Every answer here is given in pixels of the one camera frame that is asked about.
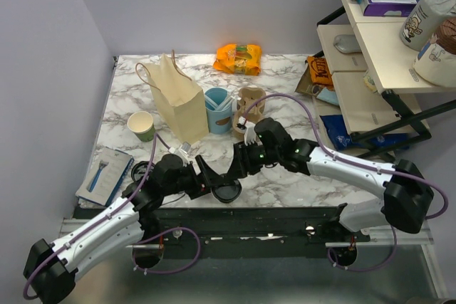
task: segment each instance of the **paper bag handle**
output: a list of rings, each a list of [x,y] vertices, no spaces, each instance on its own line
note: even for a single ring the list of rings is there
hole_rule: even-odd
[[[171,58],[172,58],[172,64],[173,64],[174,68],[176,69],[176,71],[177,71],[180,75],[182,75],[182,76],[188,78],[190,81],[192,81],[191,78],[189,78],[187,75],[185,75],[183,72],[181,72],[181,71],[179,70],[179,68],[177,67],[177,64],[176,64],[176,57],[175,57],[175,54],[174,54],[174,49],[173,49],[172,52],[171,52]],[[161,90],[160,90],[156,85],[151,85],[150,83],[148,83],[146,80],[144,80],[144,79],[141,77],[141,75],[140,75],[139,72],[138,72],[138,66],[139,66],[139,65],[141,65],[141,66],[144,68],[144,70],[145,70],[146,73],[147,73],[147,76],[149,76],[150,78],[152,78],[152,77],[150,76],[149,70],[148,70],[148,69],[145,67],[145,65],[143,65],[142,63],[136,63],[136,66],[135,66],[136,75],[138,75],[138,77],[141,79],[141,81],[144,82],[146,85],[149,85],[150,87],[153,87],[153,88],[155,88],[155,89],[158,89],[158,90],[161,92]]]

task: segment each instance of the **brown paper bag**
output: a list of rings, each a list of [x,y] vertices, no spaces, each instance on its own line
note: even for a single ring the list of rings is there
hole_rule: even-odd
[[[176,66],[174,51],[172,58],[163,54],[160,64],[137,63],[136,73],[150,86],[160,116],[180,142],[193,144],[209,133],[203,90]]]

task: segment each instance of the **green paper cup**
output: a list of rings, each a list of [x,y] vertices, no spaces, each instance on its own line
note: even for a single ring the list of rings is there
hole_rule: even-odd
[[[141,111],[133,113],[128,118],[127,126],[142,142],[150,142],[154,139],[154,118],[148,112]]]

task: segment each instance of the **metal floor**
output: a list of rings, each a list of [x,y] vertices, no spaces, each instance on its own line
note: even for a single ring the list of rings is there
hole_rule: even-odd
[[[389,247],[359,248],[356,267],[382,261]],[[186,261],[163,260],[157,269]],[[420,246],[400,246],[394,261],[370,273],[332,268],[326,259],[202,259],[171,276],[133,272],[125,248],[91,270],[65,304],[405,304],[413,297],[436,297]]]

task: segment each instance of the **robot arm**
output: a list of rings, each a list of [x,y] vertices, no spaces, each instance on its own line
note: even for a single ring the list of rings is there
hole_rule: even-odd
[[[433,198],[432,190],[410,179],[365,171],[360,167],[369,165],[378,170],[396,170],[421,177],[413,163],[378,164],[346,155],[344,159],[353,163],[342,163],[326,154],[315,142],[293,140],[280,123],[271,118],[259,122],[254,130],[262,144],[235,144],[232,164],[226,174],[216,173],[201,156],[195,158],[200,170],[197,174],[192,163],[186,163],[176,154],[166,154],[149,173],[141,190],[122,210],[112,214],[127,201],[137,183],[128,186],[121,198],[77,231],[51,244],[43,239],[35,243],[24,269],[27,279],[53,252],[65,247],[31,282],[39,298],[45,304],[59,303],[73,290],[78,279],[111,253],[160,233],[153,212],[162,205],[165,196],[185,191],[191,199],[196,199],[212,193],[221,202],[229,203],[241,194],[238,179],[256,174],[268,165],[280,164],[290,172],[337,179],[377,197],[361,204],[339,206],[336,217],[328,218],[323,235],[337,240],[362,228],[385,224],[408,233],[419,232]],[[74,236],[101,219],[104,221],[90,232],[74,244],[69,243]]]

